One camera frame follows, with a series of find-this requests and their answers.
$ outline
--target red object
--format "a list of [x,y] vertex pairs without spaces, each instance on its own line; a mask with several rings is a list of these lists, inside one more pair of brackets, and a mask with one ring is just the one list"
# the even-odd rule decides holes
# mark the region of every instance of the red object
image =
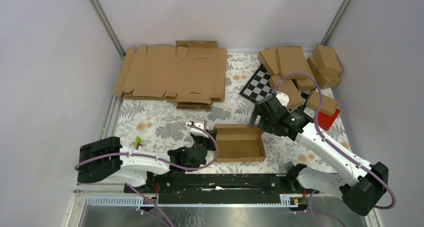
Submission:
[[319,127],[328,131],[330,129],[330,127],[333,125],[333,123],[336,120],[339,113],[340,113],[340,109],[336,109],[332,116],[328,116],[325,113],[319,112],[318,113],[318,125],[319,125]]

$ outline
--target checkered board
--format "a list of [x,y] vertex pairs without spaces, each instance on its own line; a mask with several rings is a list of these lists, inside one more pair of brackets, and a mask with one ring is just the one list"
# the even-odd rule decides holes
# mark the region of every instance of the checkered board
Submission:
[[[271,76],[267,73],[267,69],[265,69],[265,67],[261,64],[247,84],[243,87],[243,89],[241,89],[240,95],[254,103],[262,100],[271,94],[272,89],[270,86],[270,79]],[[310,93],[310,90],[302,91],[300,92],[300,96],[302,96],[306,102]],[[305,109],[305,102],[301,107],[299,107],[299,109]]]

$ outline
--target floral tablecloth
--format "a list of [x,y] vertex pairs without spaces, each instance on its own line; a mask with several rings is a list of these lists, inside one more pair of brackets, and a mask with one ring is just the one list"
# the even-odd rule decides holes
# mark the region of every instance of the floral tablecloth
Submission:
[[[176,109],[175,103],[168,103],[166,100],[126,99],[120,110],[115,136],[120,137],[123,145],[131,147],[139,136],[143,151],[166,152],[182,146],[192,146],[193,140],[185,127],[188,121],[207,120],[211,126],[247,124],[254,104],[240,96],[239,92],[259,65],[257,54],[229,54],[225,78],[225,102],[215,102],[212,110]],[[330,88],[323,89],[322,93],[333,97]],[[308,107],[305,112],[311,117],[315,114],[315,111]],[[350,149],[340,116],[327,133]],[[286,137],[264,133],[262,139],[266,151],[263,162],[215,163],[191,173],[285,173],[283,165],[289,161],[294,164],[307,164],[319,171],[335,171],[311,150]],[[209,151],[207,161],[209,162],[212,158],[213,153]]]

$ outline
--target open cardboard box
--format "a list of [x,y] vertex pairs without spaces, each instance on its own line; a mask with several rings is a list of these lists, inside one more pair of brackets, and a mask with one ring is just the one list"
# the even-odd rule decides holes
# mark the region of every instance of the open cardboard box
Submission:
[[124,58],[114,94],[128,99],[175,99],[210,105],[225,95],[227,50],[216,41],[143,44]]
[[216,162],[258,162],[264,161],[265,153],[262,131],[247,124],[217,123],[216,143],[219,154]]

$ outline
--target cardboard sheet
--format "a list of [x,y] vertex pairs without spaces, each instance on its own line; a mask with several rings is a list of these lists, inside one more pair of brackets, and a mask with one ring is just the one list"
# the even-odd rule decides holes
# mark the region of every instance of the cardboard sheet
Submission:
[[331,88],[336,86],[340,82],[340,77],[338,76],[329,76],[322,73],[318,73],[317,65],[315,64],[314,57],[307,58],[307,63],[309,68],[315,77],[316,82],[318,83],[321,89]]
[[320,74],[336,77],[342,72],[342,67],[332,47],[318,44],[312,54]]
[[[319,104],[320,104],[320,93],[318,93],[317,91],[312,91],[309,95],[309,98],[306,100],[306,106],[314,110],[317,110]],[[333,114],[337,110],[338,105],[339,105],[339,101],[323,95],[323,102],[319,112],[322,112],[323,114],[326,114],[328,116],[333,116]]]
[[259,51],[258,58],[270,76],[278,75],[277,48],[271,47]]
[[123,58],[122,66],[120,67],[119,75],[113,88],[113,94],[117,97],[123,94],[122,87],[124,86],[127,74],[130,71],[131,64],[133,63],[134,55],[136,55],[136,48],[131,47]]
[[[277,47],[276,55],[281,78],[296,72],[306,73],[309,70],[302,46],[280,45]],[[306,80],[308,77],[304,75],[292,75],[288,78],[292,80]]]
[[227,50],[218,49],[215,41],[176,44],[177,48],[144,44],[137,49],[127,73],[120,71],[118,77],[126,76],[122,85],[126,98],[175,98],[177,103],[206,105],[224,98]]
[[216,162],[258,162],[267,156],[262,131],[247,124],[215,124],[219,155]]
[[[279,81],[279,75],[271,76],[269,85],[272,89],[274,89]],[[302,106],[305,101],[302,98],[301,93],[299,93],[298,89],[296,89],[296,86],[291,79],[285,79],[277,90],[288,95],[288,105],[286,106],[288,110]]]

